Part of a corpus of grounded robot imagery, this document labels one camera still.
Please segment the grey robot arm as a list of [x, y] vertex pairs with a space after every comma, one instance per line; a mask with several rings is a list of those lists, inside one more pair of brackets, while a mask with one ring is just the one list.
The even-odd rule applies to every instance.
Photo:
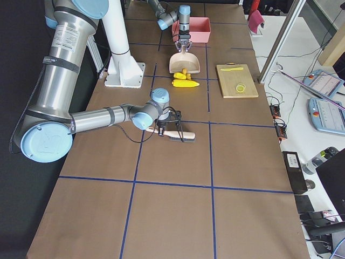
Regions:
[[95, 111], [70, 113], [70, 104], [81, 63], [98, 24], [105, 28], [111, 49], [108, 76], [111, 86], [141, 86], [144, 64], [131, 56], [122, 6], [119, 1], [45, 1], [45, 19], [54, 29], [48, 56], [33, 93], [34, 104], [27, 104], [10, 138], [24, 156], [36, 162], [54, 162], [65, 156], [73, 134], [131, 121], [146, 130], [169, 116], [169, 93], [154, 90], [143, 106], [123, 104]]
[[178, 22], [178, 40], [175, 41], [175, 45], [179, 52], [188, 52], [192, 44], [190, 35], [191, 7], [189, 5], [180, 5], [177, 9], [168, 12], [157, 0], [148, 0], [146, 2], [155, 13], [161, 30], [165, 30]]

